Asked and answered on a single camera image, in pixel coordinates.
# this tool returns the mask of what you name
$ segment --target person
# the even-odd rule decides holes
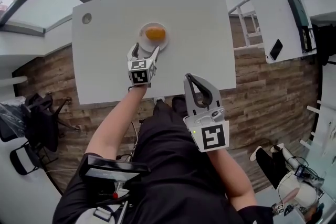
[[[313,206],[318,200],[316,189],[298,178],[294,170],[288,170],[286,168],[285,158],[282,153],[283,150],[285,150],[283,143],[272,147],[271,157],[259,146],[252,153],[250,161],[253,162],[257,160],[259,167],[273,185],[274,189],[276,189],[280,200],[284,204],[285,197],[287,195],[290,196],[290,193],[295,193],[293,199],[295,204],[299,204],[301,207]]]
[[[116,159],[146,89],[130,90],[97,128],[85,155]],[[201,153],[184,116],[183,97],[175,97],[172,107],[157,100],[153,116],[141,125],[132,161],[147,164],[151,172],[127,185],[133,206],[123,223],[273,223],[271,208],[257,206],[243,169],[225,149]],[[78,170],[55,210],[53,224],[76,223],[81,214],[97,207],[94,187],[79,177]]]

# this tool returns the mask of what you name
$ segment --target black shirt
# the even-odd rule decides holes
[[[206,153],[198,151],[182,118],[167,114],[148,118],[141,127],[134,162],[151,173],[128,184],[132,203],[124,224],[273,223],[271,208],[250,206],[236,211]],[[73,224],[96,198],[78,176],[69,183],[54,214],[54,224]]]

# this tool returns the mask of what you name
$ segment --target white table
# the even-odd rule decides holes
[[[159,55],[145,98],[184,93],[194,73],[219,89],[236,87],[225,0],[94,0],[73,9],[72,47],[80,104],[120,101],[131,82],[126,55],[141,27],[163,24],[170,42]],[[82,23],[84,14],[92,21]]]
[[[251,0],[255,12],[257,14],[262,40],[264,43],[266,61],[268,63],[280,62],[288,59],[298,58],[311,54],[316,54],[316,50],[309,53],[302,53],[300,36],[298,28],[288,0]],[[301,0],[306,11],[309,28],[312,28],[311,21],[305,6],[305,2]],[[269,52],[277,40],[280,40],[283,48],[274,61]],[[311,38],[312,48],[315,48],[315,39]]]

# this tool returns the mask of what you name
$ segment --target smartphone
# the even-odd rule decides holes
[[[283,45],[281,41],[278,39],[277,42],[275,42],[272,50],[269,52],[269,55],[274,61],[278,58],[282,48],[283,48]]]

